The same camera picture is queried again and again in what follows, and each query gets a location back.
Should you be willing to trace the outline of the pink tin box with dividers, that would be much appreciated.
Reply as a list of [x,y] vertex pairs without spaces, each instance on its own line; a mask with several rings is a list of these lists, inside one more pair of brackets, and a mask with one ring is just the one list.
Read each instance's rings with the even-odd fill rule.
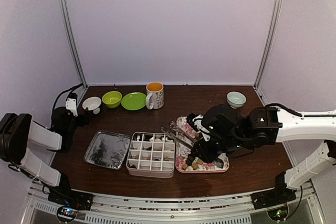
[[[138,135],[144,135],[142,141],[137,141]],[[161,161],[153,161],[154,158],[160,158]],[[135,132],[132,135],[129,152],[126,160],[126,167],[130,175],[152,178],[172,178],[175,170],[175,142],[166,140],[164,133]]]

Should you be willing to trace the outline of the metal tongs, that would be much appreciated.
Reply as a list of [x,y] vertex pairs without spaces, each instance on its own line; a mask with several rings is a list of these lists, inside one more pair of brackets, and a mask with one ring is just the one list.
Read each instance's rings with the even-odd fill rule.
[[166,127],[162,127],[161,128],[162,132],[165,134],[166,140],[173,140],[175,142],[175,149],[176,149],[176,142],[180,142],[181,144],[183,144],[184,146],[186,146],[187,148],[192,149],[193,145],[199,141],[202,137],[202,134],[200,134],[199,139],[195,140],[191,137],[189,137],[184,131],[182,131],[177,125],[176,122],[170,122],[170,126],[168,128]]

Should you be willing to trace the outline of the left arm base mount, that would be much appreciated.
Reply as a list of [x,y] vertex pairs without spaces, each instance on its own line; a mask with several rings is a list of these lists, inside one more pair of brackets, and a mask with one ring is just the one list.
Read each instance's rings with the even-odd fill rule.
[[93,194],[73,190],[68,176],[63,173],[58,186],[48,185],[47,188],[48,200],[60,205],[56,210],[56,217],[62,223],[73,221],[81,210],[91,209]]

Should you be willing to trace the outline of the pink bunny tin lid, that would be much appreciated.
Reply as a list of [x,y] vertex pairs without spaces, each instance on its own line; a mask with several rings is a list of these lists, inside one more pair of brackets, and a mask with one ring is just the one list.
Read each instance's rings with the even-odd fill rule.
[[92,138],[83,160],[92,165],[120,170],[129,151],[131,136],[97,131]]

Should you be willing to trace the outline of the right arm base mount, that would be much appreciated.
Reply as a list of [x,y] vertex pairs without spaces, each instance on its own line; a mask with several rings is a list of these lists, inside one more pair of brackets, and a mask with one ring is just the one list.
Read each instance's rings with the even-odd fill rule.
[[275,178],[275,187],[251,194],[254,209],[268,208],[268,217],[273,221],[285,221],[289,217],[288,202],[296,199],[296,191],[287,188],[285,172]]

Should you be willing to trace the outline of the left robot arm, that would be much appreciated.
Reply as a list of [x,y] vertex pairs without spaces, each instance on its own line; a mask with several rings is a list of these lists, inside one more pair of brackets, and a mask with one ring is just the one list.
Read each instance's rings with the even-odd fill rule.
[[6,113],[1,118],[1,159],[10,168],[57,187],[56,198],[64,205],[71,205],[76,197],[68,188],[66,175],[46,164],[31,147],[37,145],[51,152],[68,153],[76,129],[88,125],[89,117],[85,113],[75,116],[63,106],[52,112],[51,122],[51,128],[47,128],[33,120],[31,114]]

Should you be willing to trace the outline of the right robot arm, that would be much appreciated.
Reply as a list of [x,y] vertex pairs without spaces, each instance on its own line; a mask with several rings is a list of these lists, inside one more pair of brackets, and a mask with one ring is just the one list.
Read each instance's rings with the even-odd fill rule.
[[269,192],[279,204],[304,182],[335,164],[335,111],[296,112],[272,103],[253,109],[247,117],[228,105],[210,108],[204,115],[191,113],[188,125],[202,134],[191,148],[191,155],[211,163],[220,154],[238,149],[255,150],[296,140],[322,140],[319,147],[300,164],[279,175],[280,184]]

